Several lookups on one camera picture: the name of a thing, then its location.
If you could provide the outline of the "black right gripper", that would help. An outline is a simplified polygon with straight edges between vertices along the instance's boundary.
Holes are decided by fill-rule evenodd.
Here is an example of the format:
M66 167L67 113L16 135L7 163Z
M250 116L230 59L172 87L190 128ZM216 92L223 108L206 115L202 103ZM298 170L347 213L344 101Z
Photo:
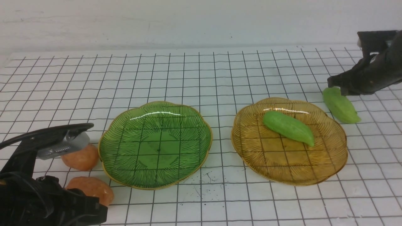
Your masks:
M330 76L328 87L339 87L342 96L358 96L401 83L401 30L359 31L357 34L363 53L357 71Z

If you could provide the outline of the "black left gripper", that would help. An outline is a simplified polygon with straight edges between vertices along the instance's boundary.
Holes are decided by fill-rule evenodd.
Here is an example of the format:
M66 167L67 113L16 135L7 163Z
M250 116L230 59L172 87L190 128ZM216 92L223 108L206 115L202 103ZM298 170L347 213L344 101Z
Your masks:
M2 226L91 226L106 222L108 208L98 197L87 196L78 188L65 189L54 176L31 178L41 148L60 141L68 130L86 132L93 127L93 123L78 123L43 128L1 143L1 149L18 143L1 170Z

